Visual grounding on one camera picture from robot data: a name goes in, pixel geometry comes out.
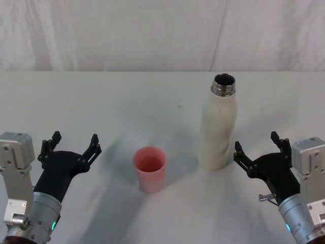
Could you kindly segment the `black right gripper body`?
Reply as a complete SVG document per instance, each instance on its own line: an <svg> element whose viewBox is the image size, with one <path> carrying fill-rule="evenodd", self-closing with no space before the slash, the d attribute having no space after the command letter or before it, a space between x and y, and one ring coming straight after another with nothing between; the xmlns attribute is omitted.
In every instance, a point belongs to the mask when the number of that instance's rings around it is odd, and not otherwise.
<svg viewBox="0 0 325 244"><path fill-rule="evenodd" d="M291 171L288 157L280 152L253 160L249 166L249 177L264 181L278 205L288 197L300 193L300 184Z"/></svg>

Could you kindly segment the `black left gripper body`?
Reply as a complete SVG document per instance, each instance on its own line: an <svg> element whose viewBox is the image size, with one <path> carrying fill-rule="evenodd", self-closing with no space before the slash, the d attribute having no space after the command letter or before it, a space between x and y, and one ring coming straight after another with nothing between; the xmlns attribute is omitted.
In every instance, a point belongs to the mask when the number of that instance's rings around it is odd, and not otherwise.
<svg viewBox="0 0 325 244"><path fill-rule="evenodd" d="M55 151L45 159L42 168L34 192L45 193L62 202L72 179L89 171L89 162L75 152Z"/></svg>

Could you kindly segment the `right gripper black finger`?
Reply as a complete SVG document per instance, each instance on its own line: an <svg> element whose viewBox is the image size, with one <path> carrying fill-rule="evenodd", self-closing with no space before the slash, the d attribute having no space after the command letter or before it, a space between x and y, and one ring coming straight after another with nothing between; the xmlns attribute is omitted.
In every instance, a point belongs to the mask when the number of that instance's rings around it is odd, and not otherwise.
<svg viewBox="0 0 325 244"><path fill-rule="evenodd" d="M235 142L234 161L247 173L248 177L256 177L253 161L245 154L239 141Z"/></svg>
<svg viewBox="0 0 325 244"><path fill-rule="evenodd" d="M281 139L276 131L271 132L271 140L273 143L280 149L280 152L283 154L286 164L289 167L292 167L291 162L291 145L288 138Z"/></svg>

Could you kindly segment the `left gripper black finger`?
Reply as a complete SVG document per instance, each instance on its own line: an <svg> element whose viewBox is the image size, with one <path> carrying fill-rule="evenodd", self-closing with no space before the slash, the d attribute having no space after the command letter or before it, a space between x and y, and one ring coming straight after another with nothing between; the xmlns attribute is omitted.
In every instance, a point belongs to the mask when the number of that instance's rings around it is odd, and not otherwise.
<svg viewBox="0 0 325 244"><path fill-rule="evenodd" d="M78 159L79 171L89 171L91 164L102 152L97 134L93 134L88 149Z"/></svg>
<svg viewBox="0 0 325 244"><path fill-rule="evenodd" d="M38 156L38 161L40 161L41 163L45 163L45 160L53 152L55 147L59 144L60 140L61 140L60 131L55 131L51 139L43 140L41 152Z"/></svg>

